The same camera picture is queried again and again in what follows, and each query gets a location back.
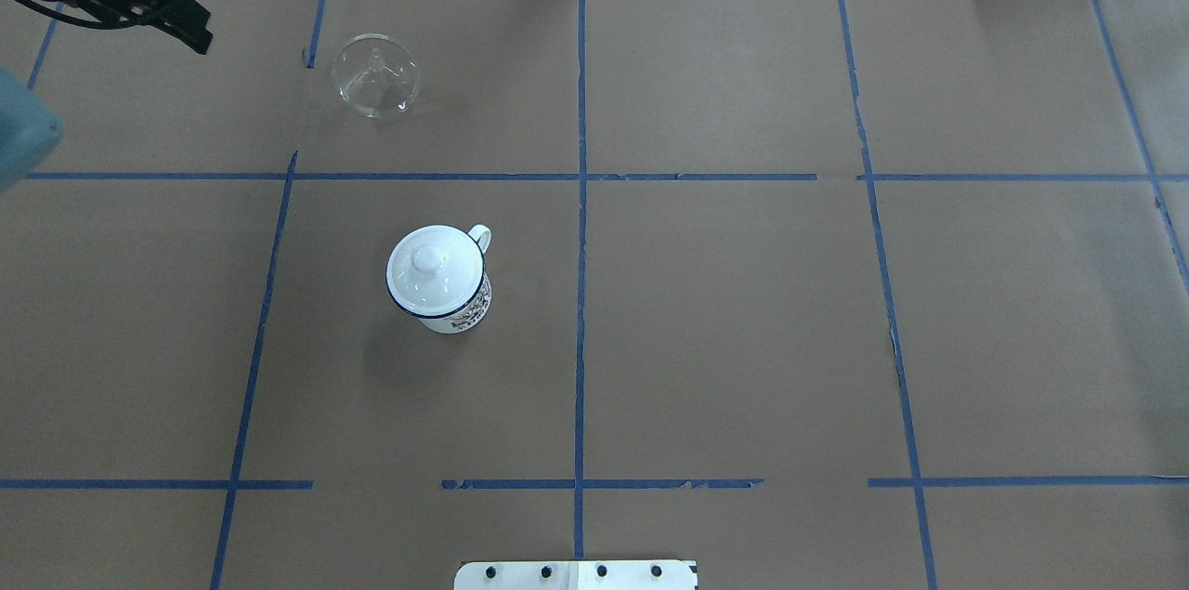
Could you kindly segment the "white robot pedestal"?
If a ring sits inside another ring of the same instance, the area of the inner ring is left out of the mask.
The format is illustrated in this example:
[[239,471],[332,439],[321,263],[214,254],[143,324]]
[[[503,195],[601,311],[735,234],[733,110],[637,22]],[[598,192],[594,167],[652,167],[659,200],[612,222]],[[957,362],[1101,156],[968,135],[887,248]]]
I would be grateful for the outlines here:
[[454,589],[698,589],[696,561],[679,559],[474,561]]

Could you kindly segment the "clear plastic funnel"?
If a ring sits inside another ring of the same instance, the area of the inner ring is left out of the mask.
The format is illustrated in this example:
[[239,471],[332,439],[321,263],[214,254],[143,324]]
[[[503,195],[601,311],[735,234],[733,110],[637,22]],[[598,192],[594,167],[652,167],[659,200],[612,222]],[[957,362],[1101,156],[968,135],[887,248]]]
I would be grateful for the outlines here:
[[422,69],[409,49],[389,34],[364,33],[335,54],[331,76],[346,107],[369,119],[410,111],[422,87]]

